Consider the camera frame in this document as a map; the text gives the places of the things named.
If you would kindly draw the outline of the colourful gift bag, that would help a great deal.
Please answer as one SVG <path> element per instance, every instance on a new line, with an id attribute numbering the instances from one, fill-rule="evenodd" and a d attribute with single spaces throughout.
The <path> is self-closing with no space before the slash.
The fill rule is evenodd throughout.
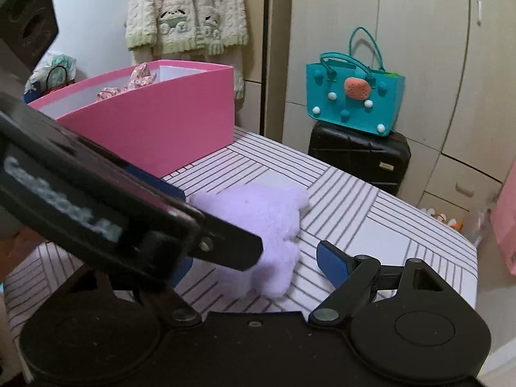
<path id="1" fill-rule="evenodd" d="M 444 213 L 436 212 L 433 208 L 421 208 L 421 211 L 459 233 L 463 230 L 463 221 L 457 221 L 454 218 L 447 218 Z"/>

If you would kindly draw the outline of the purple plush toy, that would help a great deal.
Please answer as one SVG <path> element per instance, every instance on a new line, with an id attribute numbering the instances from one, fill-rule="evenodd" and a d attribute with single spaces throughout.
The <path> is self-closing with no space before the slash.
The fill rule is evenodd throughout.
<path id="1" fill-rule="evenodd" d="M 250 292 L 269 299 L 284 296 L 300 260 L 296 235 L 301 215 L 310 206 L 308 191 L 298 185 L 235 185 L 219 193 L 197 192 L 191 205 L 236 225 L 263 242 L 263 254 L 247 271 L 216 267 L 220 292 L 239 300 Z"/>

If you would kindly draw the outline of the teal felt handbag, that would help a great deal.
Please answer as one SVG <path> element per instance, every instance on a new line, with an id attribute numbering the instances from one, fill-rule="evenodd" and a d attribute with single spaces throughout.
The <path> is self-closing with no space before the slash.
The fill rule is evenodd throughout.
<path id="1" fill-rule="evenodd" d="M 384 68 L 381 50 L 366 28 L 379 67 L 372 69 L 350 53 L 325 52 L 305 67 L 306 111 L 320 122 L 387 136 L 402 106 L 405 77 Z"/>

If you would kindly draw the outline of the black suitcase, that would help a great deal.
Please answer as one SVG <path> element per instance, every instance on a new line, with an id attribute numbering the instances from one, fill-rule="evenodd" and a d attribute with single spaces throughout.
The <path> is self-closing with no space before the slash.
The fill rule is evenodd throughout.
<path id="1" fill-rule="evenodd" d="M 378 136 L 326 122 L 312 128 L 308 154 L 391 195 L 398 193 L 411 159 L 400 133 Z"/>

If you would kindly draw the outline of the pink floral cloth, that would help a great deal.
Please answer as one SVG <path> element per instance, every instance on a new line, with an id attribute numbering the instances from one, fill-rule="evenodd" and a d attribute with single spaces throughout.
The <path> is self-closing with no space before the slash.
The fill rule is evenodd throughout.
<path id="1" fill-rule="evenodd" d="M 129 76 L 125 86 L 105 86 L 96 95 L 96 101 L 104 101 L 119 94 L 123 94 L 143 86 L 150 86 L 156 81 L 156 74 L 150 71 L 146 63 L 137 65 Z"/>

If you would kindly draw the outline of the cream knitted cardigan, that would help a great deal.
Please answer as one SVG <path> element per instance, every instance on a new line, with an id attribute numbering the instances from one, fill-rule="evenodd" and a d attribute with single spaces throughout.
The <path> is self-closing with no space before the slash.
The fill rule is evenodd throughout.
<path id="1" fill-rule="evenodd" d="M 129 0 L 125 40 L 135 59 L 230 65 L 234 98 L 244 97 L 245 0 Z"/>

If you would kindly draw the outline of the beige wardrobe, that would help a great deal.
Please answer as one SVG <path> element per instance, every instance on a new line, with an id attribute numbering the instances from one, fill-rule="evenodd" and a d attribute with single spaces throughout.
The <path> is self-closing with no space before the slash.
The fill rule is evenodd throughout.
<path id="1" fill-rule="evenodd" d="M 463 218 L 515 159 L 515 0 L 283 0 L 289 24 L 281 141 L 306 151 L 305 66 L 351 53 L 405 79 L 394 125 L 412 159 L 401 199 Z"/>

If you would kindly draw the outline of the pink cardboard storage box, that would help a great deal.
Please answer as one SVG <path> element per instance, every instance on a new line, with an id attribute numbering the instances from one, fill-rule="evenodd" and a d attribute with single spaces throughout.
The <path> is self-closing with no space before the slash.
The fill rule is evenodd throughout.
<path id="1" fill-rule="evenodd" d="M 106 100 L 105 87 L 128 83 L 133 67 L 81 80 L 32 101 L 32 107 L 153 176 L 174 170 L 233 141 L 233 69 L 161 59 L 156 80 Z"/>

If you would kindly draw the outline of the pink tote bag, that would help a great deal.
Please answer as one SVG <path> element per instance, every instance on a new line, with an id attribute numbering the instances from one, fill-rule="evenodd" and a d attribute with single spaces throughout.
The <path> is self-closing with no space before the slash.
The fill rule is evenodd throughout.
<path id="1" fill-rule="evenodd" d="M 513 164 L 494 210 L 491 227 L 509 273 L 516 275 L 516 164 Z"/>

